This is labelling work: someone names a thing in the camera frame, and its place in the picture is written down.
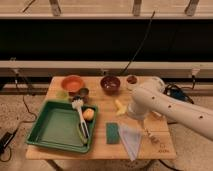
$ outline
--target green sponge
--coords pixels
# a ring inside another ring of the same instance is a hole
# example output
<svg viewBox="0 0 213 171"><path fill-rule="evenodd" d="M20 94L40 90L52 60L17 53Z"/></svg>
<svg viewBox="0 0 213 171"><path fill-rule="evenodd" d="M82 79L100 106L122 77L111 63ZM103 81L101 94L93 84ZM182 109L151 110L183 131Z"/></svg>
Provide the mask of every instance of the green sponge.
<svg viewBox="0 0 213 171"><path fill-rule="evenodd" d="M114 122L106 123L107 144L117 144L119 142L118 124Z"/></svg>

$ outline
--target wooden table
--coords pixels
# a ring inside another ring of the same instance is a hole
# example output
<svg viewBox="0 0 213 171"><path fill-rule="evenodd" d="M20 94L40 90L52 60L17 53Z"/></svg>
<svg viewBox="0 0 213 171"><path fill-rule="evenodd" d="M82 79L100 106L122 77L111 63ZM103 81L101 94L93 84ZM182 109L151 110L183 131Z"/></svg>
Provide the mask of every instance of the wooden table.
<svg viewBox="0 0 213 171"><path fill-rule="evenodd" d="M54 77L49 86L46 95L47 99L55 99L56 92L61 90L61 81L64 77ZM152 143L141 126L141 122L131 119L127 115L116 116L117 108L114 104L115 99L119 99L124 105L127 105L131 99L131 91L127 90L125 85L126 77L119 77L121 87L116 95L106 95L100 87L102 77L82 77L85 85L89 88L89 104L97 105L99 108L97 121L93 134L93 143L91 149L86 154L77 154L62 150L54 150L29 145L27 148L27 159L44 159L53 164L53 159L129 159L125 148L120 141L119 144L106 144L106 123L117 122L125 123L142 131L143 137L141 142L138 159L174 159L176 153L173 147L171 136L168 130L167 122L164 117L156 117L150 113L144 120L144 127L151 131L158 139L158 143ZM140 82L148 77L140 77Z"/></svg>

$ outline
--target scrub brush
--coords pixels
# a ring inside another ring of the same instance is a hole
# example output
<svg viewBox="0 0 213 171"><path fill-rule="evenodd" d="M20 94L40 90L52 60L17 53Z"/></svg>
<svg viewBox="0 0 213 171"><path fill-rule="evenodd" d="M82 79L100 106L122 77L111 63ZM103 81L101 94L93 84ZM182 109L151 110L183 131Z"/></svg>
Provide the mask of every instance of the scrub brush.
<svg viewBox="0 0 213 171"><path fill-rule="evenodd" d="M86 122L83 118L83 115L82 115L81 107L83 106L83 104L84 104L84 102L83 102L82 99L73 98L72 107L73 107L73 109L77 109L77 111L78 111L79 118L80 118L81 130L83 132L84 137L89 138L89 131L88 131L88 128L87 128L87 124L86 124Z"/></svg>

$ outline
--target red bowl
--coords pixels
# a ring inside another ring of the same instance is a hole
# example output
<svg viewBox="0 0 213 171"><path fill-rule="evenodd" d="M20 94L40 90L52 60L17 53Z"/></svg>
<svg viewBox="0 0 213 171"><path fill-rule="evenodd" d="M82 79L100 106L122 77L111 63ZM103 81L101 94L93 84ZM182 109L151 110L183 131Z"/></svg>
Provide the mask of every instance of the red bowl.
<svg viewBox="0 0 213 171"><path fill-rule="evenodd" d="M121 82L115 76L105 76L101 79L100 84L106 93L114 94L118 92Z"/></svg>
<svg viewBox="0 0 213 171"><path fill-rule="evenodd" d="M84 81L78 75L69 75L62 80L61 87L69 93L75 94L84 87Z"/></svg>

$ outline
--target cloth napkin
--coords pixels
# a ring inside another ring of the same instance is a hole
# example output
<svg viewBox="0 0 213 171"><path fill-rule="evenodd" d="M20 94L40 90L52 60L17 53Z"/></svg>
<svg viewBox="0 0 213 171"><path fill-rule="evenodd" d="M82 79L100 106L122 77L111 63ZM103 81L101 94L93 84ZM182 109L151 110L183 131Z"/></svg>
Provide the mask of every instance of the cloth napkin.
<svg viewBox="0 0 213 171"><path fill-rule="evenodd" d="M130 160L134 161L140 150L142 139L141 131L131 128L126 124L119 124L118 132Z"/></svg>

